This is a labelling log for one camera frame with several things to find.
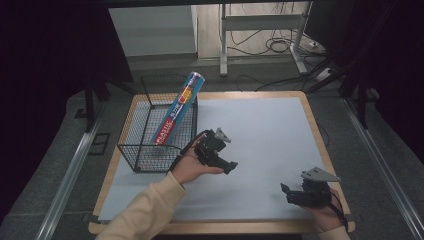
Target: cylindrical container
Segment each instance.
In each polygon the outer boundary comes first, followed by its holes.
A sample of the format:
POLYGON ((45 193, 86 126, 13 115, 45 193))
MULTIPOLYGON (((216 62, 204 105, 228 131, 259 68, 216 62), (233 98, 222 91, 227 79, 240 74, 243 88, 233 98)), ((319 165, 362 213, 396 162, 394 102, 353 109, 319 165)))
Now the cylindrical container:
POLYGON ((152 141, 155 144, 169 144, 178 125, 184 118, 185 113, 190 108, 204 82, 205 79, 199 73, 190 73, 181 92, 178 93, 162 123, 159 125, 158 130, 153 135, 152 141))

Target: cable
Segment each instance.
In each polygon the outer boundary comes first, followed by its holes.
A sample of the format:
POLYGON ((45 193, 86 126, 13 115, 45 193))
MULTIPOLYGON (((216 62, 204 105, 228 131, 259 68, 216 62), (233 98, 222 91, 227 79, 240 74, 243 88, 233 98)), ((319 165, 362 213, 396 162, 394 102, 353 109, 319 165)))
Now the cable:
POLYGON ((230 34, 231 34, 231 39, 233 40, 233 43, 234 43, 236 46, 238 46, 238 45, 240 45, 240 44, 242 44, 242 43, 246 42, 246 41, 247 41, 247 40, 249 40, 251 37, 255 36, 256 34, 258 34, 258 33, 260 33, 260 32, 262 32, 262 30, 258 30, 258 31, 256 31, 255 33, 253 33, 252 35, 250 35, 249 37, 247 37, 246 39, 244 39, 243 41, 241 41, 241 42, 239 42, 239 43, 236 43, 236 41, 234 40, 233 31, 231 31, 231 32, 230 32, 230 34))
POLYGON ((336 196, 336 194, 331 192, 331 195, 333 195, 333 197, 335 197, 337 199, 337 202, 340 205, 340 210, 336 206, 334 206, 334 204, 332 204, 331 202, 330 202, 330 204, 328 204, 328 206, 331 208, 331 210, 334 211, 334 213, 336 213, 336 215, 339 217, 340 221, 344 225, 346 232, 348 232, 348 230, 349 230, 348 229, 348 223, 347 223, 346 217, 344 216, 342 203, 340 202, 340 199, 336 196))
POLYGON ((241 9, 243 9, 243 12, 244 12, 246 15, 248 15, 248 14, 247 14, 247 12, 246 12, 246 9, 244 9, 244 3, 242 3, 242 4, 241 4, 241 9))
MULTIPOLYGON (((288 41, 287 44, 289 44, 289 45, 291 45, 292 43, 294 43, 290 39, 286 39, 286 41, 288 41)), ((304 54, 304 55, 316 55, 316 56, 325 56, 326 55, 325 52, 323 52, 323 53, 311 52, 311 51, 309 51, 309 50, 301 47, 300 45, 299 45, 299 52, 302 53, 302 54, 304 54)))
POLYGON ((315 74, 315 73, 316 73, 318 70, 320 70, 320 69, 324 68, 325 66, 328 66, 330 63, 331 63, 331 58, 325 58, 325 59, 324 59, 324 60, 322 60, 319 64, 317 64, 317 65, 316 65, 316 66, 315 66, 315 67, 314 67, 314 68, 310 71, 310 73, 309 73, 309 77, 305 79, 305 81, 303 82, 302 87, 300 88, 300 90, 299 90, 299 91, 304 92, 306 82, 307 82, 308 80, 310 80, 310 79, 315 78, 315 77, 317 76, 317 74, 315 74))
POLYGON ((320 56, 314 56, 314 55, 306 55, 306 56, 304 56, 303 57, 303 62, 304 63, 306 63, 306 64, 308 64, 309 66, 311 66, 311 67, 315 67, 315 66, 317 66, 318 64, 312 64, 312 63, 310 63, 310 62, 308 62, 306 59, 307 58, 311 58, 311 57, 320 57, 320 56))
POLYGON ((233 49, 233 50, 236 50, 236 51, 239 51, 239 52, 242 52, 242 53, 247 54, 247 55, 261 55, 261 54, 264 54, 264 53, 268 52, 269 50, 271 50, 270 48, 268 48, 267 50, 265 50, 265 51, 263 51, 263 52, 259 52, 259 53, 249 53, 249 52, 245 52, 245 51, 243 51, 243 50, 240 50, 240 49, 238 49, 238 48, 233 48, 233 47, 227 47, 227 48, 228 48, 228 49, 233 49))
POLYGON ((221 27, 222 27, 222 20, 221 19, 221 4, 218 4, 218 36, 219 36, 219 41, 222 42, 222 37, 221 37, 221 27))
POLYGON ((284 81, 289 81, 289 80, 293 80, 293 81, 296 81, 296 80, 305 80, 305 83, 306 83, 306 80, 308 80, 308 79, 310 79, 310 78, 312 78, 312 77, 314 77, 314 74, 315 74, 315 72, 316 71, 318 71, 319 69, 321 69, 323 66, 327 66, 329 63, 331 62, 331 59, 330 58, 325 58, 324 60, 322 60, 319 64, 317 64, 317 66, 315 66, 307 75, 305 75, 305 76, 301 76, 301 77, 297 77, 297 78, 289 78, 289 79, 283 79, 283 80, 277 80, 277 81, 274 81, 274 82, 271 82, 271 83, 266 83, 266 84, 264 84, 264 85, 262 85, 262 86, 260 86, 260 87, 258 87, 258 88, 256 88, 256 90, 255 90, 255 92, 257 92, 257 91, 259 91, 260 89, 262 89, 262 88, 264 88, 264 87, 266 87, 266 86, 270 86, 270 85, 274 85, 274 84, 276 84, 276 83, 280 83, 280 82, 284 82, 284 81))
POLYGON ((320 131, 321 135, 322 135, 322 133, 324 133, 326 138, 327 138, 327 142, 324 142, 324 145, 327 147, 328 145, 330 145, 330 135, 328 134, 327 130, 325 130, 325 128, 321 124, 319 124, 318 122, 317 122, 317 126, 318 126, 318 130, 320 131))
POLYGON ((284 5, 285 5, 285 2, 282 2, 281 4, 282 4, 282 6, 281 6, 281 9, 280 9, 280 13, 278 13, 278 5, 280 5, 280 3, 281 2, 277 2, 277 3, 275 3, 275 7, 273 8, 273 9, 271 9, 271 13, 273 13, 274 11, 275 11, 275 14, 281 14, 281 12, 283 11, 283 8, 284 8, 284 5))
POLYGON ((275 52, 275 53, 284 53, 284 52, 286 52, 289 48, 290 48, 290 46, 289 46, 289 44, 287 43, 287 41, 286 41, 286 39, 284 38, 284 37, 281 37, 281 38, 276 38, 276 37, 274 37, 275 36, 275 30, 273 30, 272 31, 272 33, 271 33, 271 37, 270 37, 270 39, 268 39, 266 42, 265 42, 265 45, 268 47, 268 48, 270 48, 273 52, 275 52), (283 50, 275 50, 274 48, 273 48, 273 46, 275 45, 275 44, 282 44, 282 43, 284 43, 285 45, 286 45, 286 48, 285 49, 283 49, 283 50))
POLYGON ((297 80, 301 80, 301 79, 303 79, 303 78, 304 78, 304 77, 295 77, 295 78, 282 79, 282 80, 277 80, 277 81, 274 81, 274 82, 266 83, 266 84, 264 84, 264 85, 262 85, 262 86, 260 86, 260 87, 256 88, 256 89, 255 89, 255 92, 259 91, 260 89, 262 89, 262 88, 264 88, 264 87, 272 86, 272 85, 275 85, 275 84, 277 84, 277 83, 281 83, 281 82, 285 82, 285 81, 293 81, 293 82, 296 82, 297 80))
POLYGON ((309 38, 309 39, 311 39, 311 40, 314 40, 314 39, 312 39, 308 34, 306 34, 306 33, 302 33, 303 34, 303 36, 304 37, 306 37, 306 38, 309 38))
POLYGON ((175 160, 172 162, 171 166, 169 166, 169 169, 167 172, 170 172, 174 170, 174 168, 177 166, 177 164, 180 162, 180 160, 183 158, 184 154, 193 146, 194 142, 198 140, 202 135, 209 132, 210 130, 203 130, 199 134, 197 134, 181 151, 180 154, 178 154, 175 157, 175 160))
POLYGON ((253 81, 258 82, 258 83, 260 83, 260 84, 265 84, 265 83, 263 83, 263 82, 259 81, 258 79, 254 78, 254 77, 247 76, 247 75, 238 75, 238 76, 236 77, 236 87, 237 87, 237 90, 239 90, 240 92, 243 92, 243 90, 241 90, 241 89, 239 88, 239 86, 238 86, 238 80, 239 80, 240 78, 242 78, 242 77, 246 77, 246 78, 252 79, 253 81))

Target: metal rail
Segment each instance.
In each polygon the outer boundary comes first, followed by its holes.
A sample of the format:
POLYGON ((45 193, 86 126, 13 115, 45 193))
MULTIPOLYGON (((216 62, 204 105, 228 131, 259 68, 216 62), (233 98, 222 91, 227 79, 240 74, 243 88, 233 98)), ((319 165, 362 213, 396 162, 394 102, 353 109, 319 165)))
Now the metal rail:
POLYGON ((368 153, 370 154, 403 218, 405 219, 406 224, 411 230, 412 235, 414 235, 415 239, 424 239, 424 225, 419 213, 411 203, 409 197, 403 191, 402 187, 399 185, 396 177, 387 165, 384 156, 375 144, 371 134, 368 130, 364 129, 358 121, 353 104, 344 98, 342 98, 342 103, 346 106, 350 119, 352 120, 359 137, 367 148, 368 153))
POLYGON ((96 135, 97 129, 99 128, 105 105, 106 103, 100 103, 96 114, 97 116, 95 118, 96 120, 91 131, 84 133, 75 155, 69 164, 68 170, 63 177, 62 183, 60 184, 52 204, 50 205, 50 208, 43 220, 43 223, 38 230, 37 236, 35 237, 36 240, 52 238, 57 223, 59 222, 60 216, 62 215, 63 209, 66 206, 69 195, 72 192, 81 167, 90 149, 91 143, 93 142, 94 136, 96 135))

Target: human hand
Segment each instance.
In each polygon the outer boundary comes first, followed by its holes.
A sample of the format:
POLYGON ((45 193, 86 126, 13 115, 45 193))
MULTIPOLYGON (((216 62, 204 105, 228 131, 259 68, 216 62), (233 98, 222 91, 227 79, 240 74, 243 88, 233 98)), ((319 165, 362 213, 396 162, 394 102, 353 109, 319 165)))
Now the human hand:
MULTIPOLYGON (((332 195, 331 203, 337 209, 342 211, 342 206, 340 204, 340 201, 338 200, 340 199, 339 193, 332 188, 330 188, 330 191, 332 194, 334 194, 332 195)), ((312 214, 315 223, 323 232, 327 232, 332 229, 343 226, 343 223, 340 221, 340 218, 329 206, 325 206, 323 208, 311 208, 305 206, 301 207, 312 214)))
POLYGON ((207 167, 200 163, 194 153, 194 145, 196 143, 197 141, 195 141, 193 146, 188 149, 175 168, 171 171, 172 175, 174 175, 175 179, 181 185, 191 182, 203 174, 221 174, 224 172, 222 168, 207 167))

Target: black curtain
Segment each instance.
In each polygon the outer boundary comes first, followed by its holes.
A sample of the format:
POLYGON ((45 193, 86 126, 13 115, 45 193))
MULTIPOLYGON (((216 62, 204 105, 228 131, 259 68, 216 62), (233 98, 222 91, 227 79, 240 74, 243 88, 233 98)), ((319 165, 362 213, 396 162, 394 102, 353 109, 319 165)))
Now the black curtain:
POLYGON ((132 77, 107 8, 2 1, 0 11, 3 220, 60 128, 69 97, 90 81, 107 100, 105 82, 132 77))
POLYGON ((361 70, 365 72, 367 87, 379 93, 377 110, 424 162, 424 68, 421 60, 424 1, 356 0, 342 51, 336 59, 341 65, 353 59, 366 36, 371 34, 370 26, 381 12, 382 4, 394 7, 364 62, 360 63, 361 70))

